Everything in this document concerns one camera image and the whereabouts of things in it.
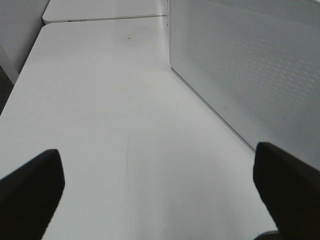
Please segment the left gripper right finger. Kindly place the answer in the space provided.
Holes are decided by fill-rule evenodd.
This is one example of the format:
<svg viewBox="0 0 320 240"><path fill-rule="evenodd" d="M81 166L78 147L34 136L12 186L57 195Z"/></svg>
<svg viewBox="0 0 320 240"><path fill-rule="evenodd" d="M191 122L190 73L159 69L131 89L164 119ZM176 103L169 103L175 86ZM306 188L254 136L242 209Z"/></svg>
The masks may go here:
<svg viewBox="0 0 320 240"><path fill-rule="evenodd" d="M319 170L269 142L259 142L253 182L283 240L320 238Z"/></svg>

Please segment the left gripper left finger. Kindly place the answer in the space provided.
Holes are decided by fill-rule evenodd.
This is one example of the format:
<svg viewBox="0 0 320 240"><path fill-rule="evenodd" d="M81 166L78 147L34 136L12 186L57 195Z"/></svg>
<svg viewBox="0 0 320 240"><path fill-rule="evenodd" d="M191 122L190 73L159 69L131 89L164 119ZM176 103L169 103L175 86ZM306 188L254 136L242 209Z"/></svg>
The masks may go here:
<svg viewBox="0 0 320 240"><path fill-rule="evenodd" d="M60 153L48 149L0 180L0 238L40 240L65 188Z"/></svg>

